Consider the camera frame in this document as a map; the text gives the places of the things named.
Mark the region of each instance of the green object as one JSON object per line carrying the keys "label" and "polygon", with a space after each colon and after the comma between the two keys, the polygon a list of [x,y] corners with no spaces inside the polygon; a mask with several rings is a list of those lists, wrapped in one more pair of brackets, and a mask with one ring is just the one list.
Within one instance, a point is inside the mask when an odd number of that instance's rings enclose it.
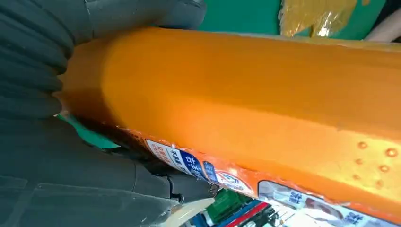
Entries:
{"label": "green object", "polygon": [[230,217],[252,198],[223,189],[216,195],[215,200],[206,211],[213,223],[217,224]]}
{"label": "green object", "polygon": [[[358,0],[348,24],[330,38],[360,40],[372,29],[385,0]],[[206,0],[208,12],[199,30],[279,35],[281,0]],[[300,36],[309,36],[309,29]]]}
{"label": "green object", "polygon": [[102,149],[110,149],[110,148],[117,148],[119,145],[111,142],[108,138],[97,134],[87,128],[85,128],[81,123],[79,123],[74,117],[68,116],[63,117],[60,114],[57,115],[57,118],[62,119],[68,123],[70,123],[75,130],[77,131],[78,135],[87,143],[96,146]]}
{"label": "green object", "polygon": [[198,30],[279,34],[280,0],[206,0],[208,11]]}

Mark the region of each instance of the hand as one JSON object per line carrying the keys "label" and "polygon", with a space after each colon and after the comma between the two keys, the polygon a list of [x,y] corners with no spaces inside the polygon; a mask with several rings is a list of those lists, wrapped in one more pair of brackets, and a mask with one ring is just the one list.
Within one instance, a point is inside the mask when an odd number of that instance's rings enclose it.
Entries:
{"label": "hand", "polygon": [[86,0],[85,7],[92,38],[148,24],[194,29],[206,14],[204,0]]}

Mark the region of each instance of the blue object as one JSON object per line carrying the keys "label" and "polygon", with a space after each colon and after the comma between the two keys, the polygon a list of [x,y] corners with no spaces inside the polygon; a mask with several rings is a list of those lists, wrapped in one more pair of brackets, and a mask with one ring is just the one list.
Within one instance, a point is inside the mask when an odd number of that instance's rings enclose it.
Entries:
{"label": "blue object", "polygon": [[209,227],[202,214],[195,215],[191,222],[196,227]]}

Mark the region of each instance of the water droplet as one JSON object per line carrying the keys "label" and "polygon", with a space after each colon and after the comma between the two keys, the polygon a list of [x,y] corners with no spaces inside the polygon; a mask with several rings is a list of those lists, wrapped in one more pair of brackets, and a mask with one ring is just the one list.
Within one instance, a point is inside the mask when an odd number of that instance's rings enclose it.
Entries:
{"label": "water droplet", "polygon": [[380,166],[379,169],[380,169],[380,171],[385,172],[385,173],[387,173],[390,170],[390,168],[386,165]]}
{"label": "water droplet", "polygon": [[361,179],[361,177],[359,175],[356,175],[356,174],[354,174],[352,176],[352,178],[354,178],[354,180],[360,180]]}
{"label": "water droplet", "polygon": [[362,165],[363,164],[363,160],[358,158],[357,160],[355,160],[355,163],[357,163],[358,165]]}
{"label": "water droplet", "polygon": [[359,149],[365,149],[367,148],[367,144],[365,142],[359,142],[358,147]]}
{"label": "water droplet", "polygon": [[376,187],[377,187],[377,188],[382,188],[382,187],[383,187],[383,185],[384,185],[384,183],[383,183],[383,181],[382,181],[382,180],[378,180],[378,181],[376,181]]}
{"label": "water droplet", "polygon": [[386,150],[386,155],[388,157],[395,157],[395,156],[398,155],[398,151],[396,149],[394,149],[394,148],[389,148],[389,149]]}

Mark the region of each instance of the blue label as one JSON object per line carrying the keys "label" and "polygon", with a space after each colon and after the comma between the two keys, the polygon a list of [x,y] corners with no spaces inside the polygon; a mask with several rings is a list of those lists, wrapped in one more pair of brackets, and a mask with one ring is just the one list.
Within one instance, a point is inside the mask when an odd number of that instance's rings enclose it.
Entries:
{"label": "blue label", "polygon": [[201,163],[193,155],[182,150],[180,150],[180,152],[185,166],[188,168],[190,173],[193,174],[195,177],[207,181],[205,174],[203,174]]}
{"label": "blue label", "polygon": [[218,183],[216,172],[214,171],[214,166],[210,162],[203,162],[203,166],[205,167],[206,175],[213,183]]}

